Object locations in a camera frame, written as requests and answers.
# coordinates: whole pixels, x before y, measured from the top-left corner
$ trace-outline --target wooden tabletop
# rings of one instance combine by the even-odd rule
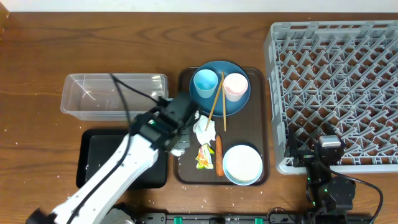
[[[60,111],[70,73],[163,73],[175,96],[179,73],[212,60],[230,60],[265,74],[262,45],[280,21],[391,20],[398,14],[315,13],[11,13],[0,42],[0,223],[22,223],[77,191],[82,133],[114,122],[80,121]],[[268,106],[268,120],[271,107]],[[271,127],[268,126],[271,139]],[[304,211],[304,175],[275,169],[260,187],[182,185],[172,173],[161,189],[126,192],[131,208],[170,213]],[[398,222],[398,174],[354,175],[385,196],[377,223]],[[377,192],[357,185],[354,212],[374,213]]]

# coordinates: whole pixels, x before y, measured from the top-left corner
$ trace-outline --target blue plate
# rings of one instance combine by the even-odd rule
[[[207,99],[203,99],[202,97],[199,96],[195,85],[193,84],[193,77],[195,76],[196,72],[202,70],[202,69],[209,69],[215,72],[218,76],[218,84],[216,87],[216,90],[214,91],[213,95]],[[231,62],[225,62],[225,61],[214,61],[214,62],[209,62],[204,65],[202,65],[198,70],[193,74],[189,86],[189,93],[191,95],[191,98],[196,101],[202,108],[203,112],[210,114],[211,108],[213,107],[213,102],[214,99],[216,98],[218,86],[221,83],[221,72],[224,71],[224,78],[226,78],[229,74],[232,73],[239,73],[242,74],[243,76],[246,77],[248,80],[249,86],[248,90],[244,93],[242,98],[238,100],[237,102],[231,102],[225,98],[225,111],[226,111],[226,116],[235,114],[238,112],[240,109],[243,108],[243,106],[248,102],[249,96],[250,96],[250,82],[249,78],[246,75],[246,73],[240,68],[239,66],[231,63]],[[213,116],[223,116],[223,95],[222,95],[222,89],[220,90],[220,95],[218,96],[216,108],[214,109]]]

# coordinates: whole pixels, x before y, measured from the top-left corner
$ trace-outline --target pink cup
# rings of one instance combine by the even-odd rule
[[[248,90],[248,80],[239,73],[232,73],[224,79],[223,88],[227,100],[236,102],[240,100],[243,94]]]

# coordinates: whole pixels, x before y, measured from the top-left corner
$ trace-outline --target dish rack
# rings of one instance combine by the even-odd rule
[[[288,127],[312,148],[325,123],[347,145],[333,170],[398,171],[398,21],[279,22],[264,52],[280,173],[305,173],[284,157]]]

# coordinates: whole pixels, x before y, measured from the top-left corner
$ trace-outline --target chopstick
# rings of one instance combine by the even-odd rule
[[[224,85],[224,72],[221,72],[221,83]],[[225,118],[225,89],[223,89],[223,116],[224,116],[224,131],[226,131],[226,118]]]
[[[210,124],[211,117],[213,116],[214,108],[216,108],[216,104],[217,104],[217,100],[218,100],[218,95],[220,94],[221,87],[223,86],[223,81],[224,81],[224,80],[221,79],[220,85],[218,86],[216,98],[214,99],[213,107],[211,108],[210,115],[209,115],[209,120],[207,121],[205,131],[207,131],[207,127],[208,127],[209,124]]]

